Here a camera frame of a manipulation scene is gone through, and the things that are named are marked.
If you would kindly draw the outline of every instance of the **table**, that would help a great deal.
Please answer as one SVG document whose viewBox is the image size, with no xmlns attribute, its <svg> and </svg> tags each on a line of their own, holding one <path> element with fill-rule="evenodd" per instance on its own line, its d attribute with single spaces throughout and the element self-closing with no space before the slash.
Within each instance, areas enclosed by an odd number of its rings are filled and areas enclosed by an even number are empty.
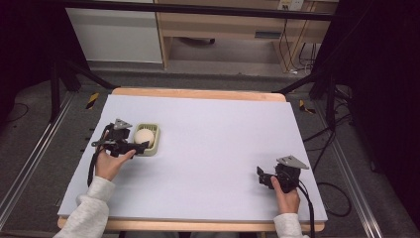
<svg viewBox="0 0 420 238">
<path fill-rule="evenodd" d="M 285 102 L 281 94 L 261 92 L 239 92 L 239 91 L 210 91 L 210 90 L 188 90 L 188 89 L 158 89 L 158 88 L 117 88 L 114 95 L 141 95 L 156 97 L 175 98 L 205 98 L 205 99 L 226 99 L 226 100 L 253 100 L 253 101 L 280 101 Z M 58 227 L 62 228 L 66 218 L 60 217 Z M 310 229 L 309 223 L 302 223 L 302 230 Z M 316 222 L 315 230 L 321 231 L 325 227 L 324 222 Z M 250 222 L 184 222 L 184 221 L 145 221 L 110 219 L 106 226 L 107 230 L 155 230 L 155 231 L 275 231 L 272 224 L 250 223 Z"/>
</svg>

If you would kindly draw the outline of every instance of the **wire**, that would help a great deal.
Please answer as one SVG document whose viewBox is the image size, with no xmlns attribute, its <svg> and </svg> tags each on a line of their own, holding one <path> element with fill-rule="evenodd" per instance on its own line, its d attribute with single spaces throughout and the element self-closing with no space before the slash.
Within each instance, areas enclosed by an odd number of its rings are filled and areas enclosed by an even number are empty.
<svg viewBox="0 0 420 238">
<path fill-rule="evenodd" d="M 327 186 L 331 186 L 331 187 L 335 188 L 336 190 L 338 190 L 346 198 L 347 204 L 349 205 L 348 210 L 346 212 L 342 213 L 342 214 L 337 213 L 337 212 L 333 212 L 330 209 L 327 209 L 326 210 L 328 213 L 330 213 L 330 214 L 332 214 L 334 216 L 338 216 L 338 217 L 345 217 L 345 216 L 348 216 L 350 214 L 350 212 L 352 212 L 352 208 L 353 208 L 352 201 L 350 200 L 350 198 L 347 196 L 347 194 L 341 188 L 339 188 L 338 186 L 333 185 L 331 183 L 328 183 L 328 182 L 317 182 L 317 185 L 318 186 L 320 186 L 320 185 L 327 185 Z"/>
<path fill-rule="evenodd" d="M 309 193 L 306 189 L 306 186 L 304 185 L 305 189 L 302 188 L 300 184 L 297 185 L 299 189 L 302 191 L 303 195 L 306 197 L 306 200 L 308 200 L 308 206 L 309 206 L 309 219 L 311 223 L 311 238 L 315 238 L 315 215 L 314 215 L 314 206 L 312 205 L 311 199 L 309 198 Z"/>
<path fill-rule="evenodd" d="M 296 70 L 304 69 L 304 68 L 299 68 L 299 67 L 295 66 L 294 63 L 293 63 L 292 56 L 291 56 L 291 53 L 290 53 L 290 46 L 289 46 L 288 40 L 287 40 L 286 28 L 287 28 L 287 19 L 284 19 L 283 34 L 284 34 L 284 38 L 286 39 L 286 45 L 287 45 L 287 50 L 288 50 L 288 54 L 289 54 L 289 57 L 290 57 L 290 63 L 294 68 L 296 68 Z"/>
<path fill-rule="evenodd" d="M 105 129 L 102 131 L 102 135 L 101 135 L 101 138 L 99 139 L 99 141 L 105 138 L 106 132 L 109 129 L 111 129 L 111 127 L 112 127 L 111 124 L 105 127 Z M 102 145 L 98 145 L 96 147 L 95 153 L 93 154 L 92 160 L 90 161 L 89 172 L 87 174 L 87 186 L 90 186 L 90 184 L 93 181 L 93 171 L 95 169 L 96 162 L 98 161 L 99 153 L 101 153 L 103 150 L 106 150 L 106 149 L 105 149 L 105 147 L 102 148 Z"/>
<path fill-rule="evenodd" d="M 281 51 L 281 41 L 282 41 L 283 36 L 284 36 L 284 37 L 285 37 L 285 39 L 286 39 L 287 50 L 288 50 L 288 53 L 289 53 L 289 56 L 290 56 L 290 62 L 291 62 L 291 64 L 292 64 L 292 66 L 295 68 L 295 70 L 296 70 L 296 71 L 299 71 L 299 70 L 302 70 L 302 69 L 304 69 L 304 68 L 299 68 L 299 67 L 297 67 L 297 66 L 295 66 L 295 65 L 293 64 L 293 60 L 291 59 L 291 54 L 290 54 L 290 46 L 289 46 L 289 44 L 288 44 L 287 35 L 286 35 L 286 27 L 287 27 L 287 19 L 285 19 L 285 20 L 284 20 L 283 34 L 281 34 L 281 37 L 280 37 L 280 42 L 278 43 L 278 51 L 280 52 L 280 56 L 281 56 L 281 59 L 282 59 L 282 61 L 283 61 L 283 63 L 284 63 L 284 67 L 286 68 L 286 70 L 287 70 L 287 71 L 290 71 L 290 69 L 288 68 L 288 66 L 287 66 L 287 64 L 286 64 L 286 60 L 284 59 L 284 55 L 283 55 L 283 53 L 282 53 L 282 51 Z"/>
<path fill-rule="evenodd" d="M 346 118 L 348 118 L 348 117 L 350 117 L 350 116 L 351 116 L 351 114 L 349 113 L 349 114 L 344 115 L 343 117 L 340 117 L 339 119 L 337 119 L 337 120 L 336 120 L 336 124 L 338 124 L 339 122 L 341 122 L 342 120 L 344 120 L 344 119 L 346 119 Z M 319 136 L 321 136 L 324 132 L 326 132 L 326 131 L 328 131 L 328 130 L 330 130 L 330 129 L 331 129 L 331 127 L 326 127 L 326 128 L 324 128 L 323 130 L 321 130 L 321 131 L 319 131 L 319 132 L 315 133 L 314 135 L 312 135 L 312 136 L 310 136 L 310 137 L 308 137 L 308 138 L 304 139 L 304 140 L 303 140 L 303 142 L 308 142 L 308 141 L 310 141 L 310 140 L 312 140 L 312 139 L 314 139 L 314 138 L 316 138 L 316 137 L 319 137 Z"/>
<path fill-rule="evenodd" d="M 312 168 L 313 173 L 315 173 L 315 170 L 318 167 L 319 162 L 321 161 L 321 157 L 324 155 L 325 151 L 327 150 L 328 145 L 330 145 L 334 141 L 335 134 L 336 132 L 332 132 L 330 134 L 330 137 L 328 137 L 327 143 L 325 144 L 324 148 L 322 148 L 322 151 L 319 154 L 318 158 L 316 159 L 314 167 Z"/>
<path fill-rule="evenodd" d="M 15 106 L 16 105 L 22 105 L 22 106 L 24 106 L 25 107 L 25 112 L 22 115 L 18 116 L 17 118 L 14 118 L 14 119 L 10 119 L 10 120 L 5 121 L 5 123 L 17 121 L 17 120 L 21 119 L 22 117 L 24 117 L 28 113 L 29 106 L 27 104 L 24 104 L 24 103 L 15 103 Z"/>
</svg>

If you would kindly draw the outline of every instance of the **floor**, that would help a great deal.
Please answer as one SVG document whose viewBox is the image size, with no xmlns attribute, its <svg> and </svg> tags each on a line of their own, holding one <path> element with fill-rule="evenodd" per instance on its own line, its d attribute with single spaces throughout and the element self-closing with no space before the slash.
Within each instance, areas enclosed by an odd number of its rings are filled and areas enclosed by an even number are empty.
<svg viewBox="0 0 420 238">
<path fill-rule="evenodd" d="M 304 49 L 302 58 L 309 58 L 310 53 L 311 49 L 308 46 Z M 305 64 L 305 61 L 301 65 L 299 65 L 299 60 L 295 62 L 295 65 L 303 68 L 297 74 L 282 72 L 272 45 L 265 42 L 216 40 L 214 45 L 210 45 L 207 41 L 175 39 L 169 66 L 166 70 L 158 67 L 142 68 L 138 65 L 133 67 L 132 64 L 124 69 L 117 67 L 124 72 L 108 71 L 100 64 L 96 64 L 93 69 L 103 78 L 123 85 L 272 91 L 281 89 L 284 85 L 309 73 L 309 67 L 304 68 Z M 21 192 L 16 194 L 17 200 L 12 204 L 15 208 L 6 210 L 6 212 L 0 210 L 1 218 L 6 218 L 3 223 L 0 223 L 2 231 L 19 230 L 27 234 L 28 231 L 31 233 L 43 227 L 41 231 L 45 233 L 42 233 L 43 236 L 40 237 L 49 237 L 56 232 L 56 210 L 59 207 L 59 198 L 65 192 L 65 186 L 62 184 L 66 184 L 71 179 L 72 171 L 77 166 L 77 156 L 80 154 L 80 150 L 86 146 L 85 138 L 91 134 L 89 128 L 95 127 L 95 120 L 100 116 L 101 105 L 106 100 L 106 97 L 101 96 L 92 111 L 82 108 L 81 105 L 85 105 L 92 91 L 99 90 L 103 94 L 106 94 L 106 91 L 98 88 L 89 80 L 81 78 L 81 81 L 83 89 L 71 96 L 73 97 L 72 106 L 62 121 L 60 129 L 55 131 L 54 139 L 49 145 L 50 148 L 36 162 L 34 165 L 36 168 L 31 173 L 32 176 L 30 175 L 26 179 L 21 187 Z M 324 128 L 322 113 L 319 113 L 323 111 L 324 102 L 322 100 L 311 101 L 307 95 L 309 89 L 310 85 L 305 85 L 287 95 L 287 100 L 292 103 L 295 111 L 302 138 L 307 138 Z M 63 91 L 63 101 L 66 96 L 68 95 Z M 1 127 L 0 158 L 2 167 L 0 175 L 4 184 L 0 187 L 2 197 L 8 196 L 8 188 L 15 181 L 11 178 L 16 178 L 21 168 L 25 167 L 26 159 L 48 126 L 49 97 L 47 82 L 24 89 L 16 99 L 18 103 L 22 104 L 16 105 L 10 119 L 19 118 L 21 115 L 25 116 Z M 305 101 L 306 108 L 315 109 L 318 113 L 311 114 L 301 111 L 299 107 L 301 99 Z M 348 110 L 345 106 L 341 106 L 337 112 L 337 118 L 339 118 L 347 115 Z M 80 125 L 80 128 L 74 128 L 75 122 Z M 346 217 L 330 214 L 326 229 L 319 236 L 419 237 L 419 231 L 407 217 L 405 209 L 399 204 L 386 178 L 370 171 L 364 145 L 360 143 L 357 130 L 350 122 L 346 121 L 338 128 L 336 140 L 325 151 L 315 177 L 318 181 L 334 182 L 345 194 L 352 193 L 354 186 L 347 182 L 346 177 L 349 175 L 345 175 L 346 171 L 343 171 L 343 166 L 340 165 L 342 161 L 338 159 L 342 156 L 345 163 L 352 169 L 353 177 L 359 183 L 356 188 L 361 190 L 363 197 L 350 195 L 353 204 L 356 205 L 351 213 Z M 73 131 L 73 133 L 62 133 L 62 131 Z M 72 143 L 72 148 L 65 149 L 65 154 L 58 160 L 56 155 L 62 154 L 62 145 L 69 138 L 71 138 L 71 142 L 68 143 Z M 318 149 L 324 146 L 327 139 L 328 135 L 325 134 L 317 140 L 305 144 L 311 163 L 315 163 L 320 153 Z M 346 212 L 348 204 L 342 193 L 327 186 L 320 187 L 320 190 L 327 209 L 333 213 Z M 365 214 L 366 211 L 361 209 L 365 207 L 358 206 L 358 201 L 361 200 L 367 203 L 367 211 L 371 212 L 374 224 L 379 227 L 379 233 L 368 234 L 363 220 L 369 214 Z M 34 220 L 31 215 L 23 215 L 23 213 L 44 217 L 45 221 Z"/>
</svg>

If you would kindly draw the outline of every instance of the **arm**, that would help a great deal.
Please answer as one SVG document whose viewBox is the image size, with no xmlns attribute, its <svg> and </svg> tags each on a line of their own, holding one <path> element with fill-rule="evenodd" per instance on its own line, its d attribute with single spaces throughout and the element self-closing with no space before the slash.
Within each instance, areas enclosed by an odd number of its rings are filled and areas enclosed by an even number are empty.
<svg viewBox="0 0 420 238">
<path fill-rule="evenodd" d="M 271 177 L 271 183 L 277 196 L 277 206 L 279 215 L 274 218 L 275 230 L 280 238 L 308 237 L 302 235 L 297 211 L 299 209 L 300 198 L 297 190 L 289 193 L 281 190 L 277 178 Z"/>
<path fill-rule="evenodd" d="M 135 153 L 133 150 L 119 158 L 111 157 L 105 150 L 99 153 L 92 184 L 78 198 L 78 207 L 54 237 L 102 237 L 109 214 L 107 202 L 115 188 L 111 180 Z"/>
</svg>

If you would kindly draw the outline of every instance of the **metal frame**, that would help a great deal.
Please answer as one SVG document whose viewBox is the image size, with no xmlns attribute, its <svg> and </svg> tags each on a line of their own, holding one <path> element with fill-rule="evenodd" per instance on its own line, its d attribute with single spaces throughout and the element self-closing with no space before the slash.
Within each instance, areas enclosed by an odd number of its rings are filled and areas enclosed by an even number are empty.
<svg viewBox="0 0 420 238">
<path fill-rule="evenodd" d="M 102 9 L 135 12 L 164 12 L 183 14 L 203 14 L 220 16 L 240 16 L 257 18 L 279 18 L 314 21 L 350 20 L 349 17 L 329 13 L 312 13 L 298 11 L 281 11 L 251 8 L 195 6 L 179 4 L 155 4 L 112 1 L 86 1 L 86 0 L 41 0 L 40 3 L 59 5 L 66 8 Z"/>
</svg>

